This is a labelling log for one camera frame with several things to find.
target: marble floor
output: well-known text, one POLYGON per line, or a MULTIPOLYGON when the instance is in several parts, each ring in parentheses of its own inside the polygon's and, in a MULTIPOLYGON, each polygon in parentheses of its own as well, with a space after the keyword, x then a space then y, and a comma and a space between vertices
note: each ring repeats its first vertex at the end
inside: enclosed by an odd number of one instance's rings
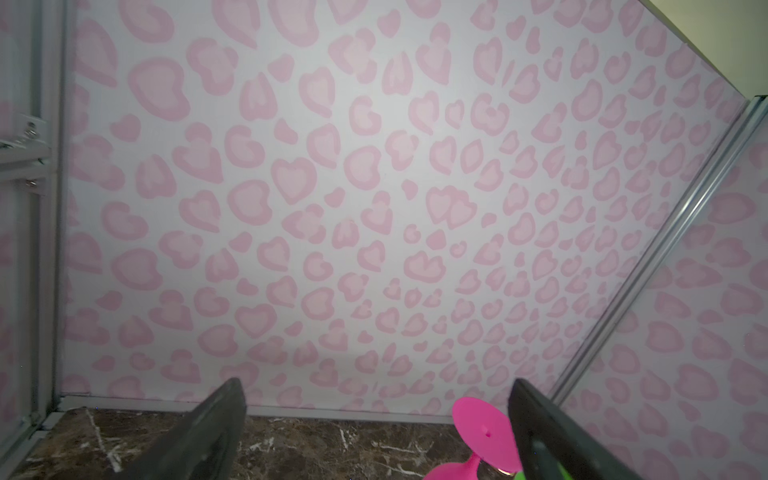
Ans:
MULTIPOLYGON (((13 480, 107 478, 181 417, 178 413, 67 412, 13 480)), ((243 480, 421 478, 463 462, 469 448, 453 425, 247 417, 231 478, 243 480)), ((479 480, 508 476, 482 463, 479 480)))

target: wallpaper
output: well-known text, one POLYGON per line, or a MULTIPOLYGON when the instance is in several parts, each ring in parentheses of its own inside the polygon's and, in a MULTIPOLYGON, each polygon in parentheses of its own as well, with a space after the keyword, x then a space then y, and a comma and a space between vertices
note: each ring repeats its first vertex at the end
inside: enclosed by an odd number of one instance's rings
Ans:
POLYGON ((645 478, 768 472, 766 194, 764 121, 567 402, 645 478))
POLYGON ((743 99, 644 8, 81 2, 64 391, 548 390, 743 99))

